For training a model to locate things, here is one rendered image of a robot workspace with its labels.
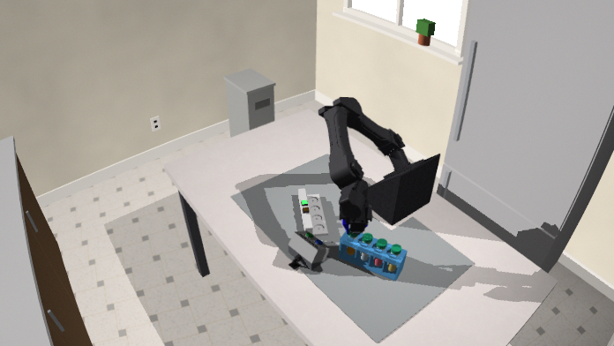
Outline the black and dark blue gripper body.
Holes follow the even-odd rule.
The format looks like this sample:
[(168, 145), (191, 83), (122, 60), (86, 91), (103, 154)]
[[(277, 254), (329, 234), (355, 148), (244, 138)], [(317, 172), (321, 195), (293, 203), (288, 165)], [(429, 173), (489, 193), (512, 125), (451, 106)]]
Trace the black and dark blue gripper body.
[[(350, 224), (350, 220), (346, 219), (346, 216), (342, 213), (342, 207), (340, 206), (340, 221), (341, 219), (346, 220), (345, 223), (346, 224)], [(369, 205), (369, 209), (368, 209), (368, 216), (367, 219), (365, 219), (366, 224), (368, 225), (368, 221), (372, 221), (372, 209), (371, 209), (371, 205)]]

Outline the blue tube rack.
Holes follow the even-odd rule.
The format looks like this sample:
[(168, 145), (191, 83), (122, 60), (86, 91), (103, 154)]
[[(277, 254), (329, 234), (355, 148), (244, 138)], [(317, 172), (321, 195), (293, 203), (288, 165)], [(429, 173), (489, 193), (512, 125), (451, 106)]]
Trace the blue tube rack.
[[(403, 269), (405, 258), (407, 256), (408, 251), (401, 249), (401, 253), (397, 257), (396, 255), (391, 254), (392, 244), (387, 243), (386, 249), (382, 251), (381, 249), (377, 248), (377, 241), (378, 239), (373, 238), (371, 244), (368, 245), (363, 242), (363, 233), (361, 233), (361, 235), (358, 236), (357, 239), (354, 239), (352, 237), (349, 237), (347, 235), (347, 231), (345, 231), (345, 233), (340, 238), (340, 248), (339, 248), (338, 258), (346, 260), (359, 267), (363, 267), (367, 270), (370, 270), (371, 272), (374, 272), (379, 275), (383, 275), (384, 277), (387, 277), (389, 279), (396, 281), (398, 276), (401, 273), (401, 270)], [(348, 255), (347, 253), (348, 246), (356, 249), (356, 255), (355, 254)], [(361, 260), (360, 258), (361, 252), (369, 254), (370, 255), (369, 259), (366, 261)], [(378, 267), (375, 266), (374, 257), (384, 260), (381, 266), (378, 266)], [(369, 261), (369, 264), (368, 264), (368, 261)], [(390, 272), (389, 270), (387, 270), (387, 267), (388, 267), (387, 262), (397, 266), (396, 268), (397, 271), (395, 270), (393, 272)]]

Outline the grey flat mat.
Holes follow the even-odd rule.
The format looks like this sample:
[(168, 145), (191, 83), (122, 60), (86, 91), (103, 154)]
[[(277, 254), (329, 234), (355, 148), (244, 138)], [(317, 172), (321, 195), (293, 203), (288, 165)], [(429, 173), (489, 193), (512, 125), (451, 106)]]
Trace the grey flat mat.
[(389, 230), (376, 218), (363, 233), (399, 244), (407, 252), (394, 281), (339, 257), (340, 188), (329, 172), (329, 154), (230, 196), (233, 201), (293, 262), (288, 243), (294, 231), (303, 231), (298, 189), (319, 194), (328, 236), (317, 239), (331, 249), (330, 258), (312, 271), (298, 267), (375, 343), (401, 326), (437, 297), (475, 263), (427, 228), (415, 217)]

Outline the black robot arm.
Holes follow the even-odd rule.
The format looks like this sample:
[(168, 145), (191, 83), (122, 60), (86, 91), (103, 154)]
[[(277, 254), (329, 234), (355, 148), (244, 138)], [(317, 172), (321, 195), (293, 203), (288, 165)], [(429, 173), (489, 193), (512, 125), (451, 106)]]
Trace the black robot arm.
[(363, 168), (352, 153), (348, 128), (370, 139), (384, 156), (389, 155), (394, 171), (383, 176), (384, 179), (414, 168), (424, 162), (424, 159), (410, 165), (402, 149), (405, 144), (401, 136), (369, 119), (363, 113), (358, 100), (353, 97), (340, 97), (333, 101), (333, 106), (319, 109), (318, 114), (326, 120), (330, 142), (329, 172), (331, 179), (341, 190), (339, 204), (342, 213), (346, 219), (350, 219), (350, 232), (361, 234), (365, 229), (369, 208), (368, 184), (362, 180)]

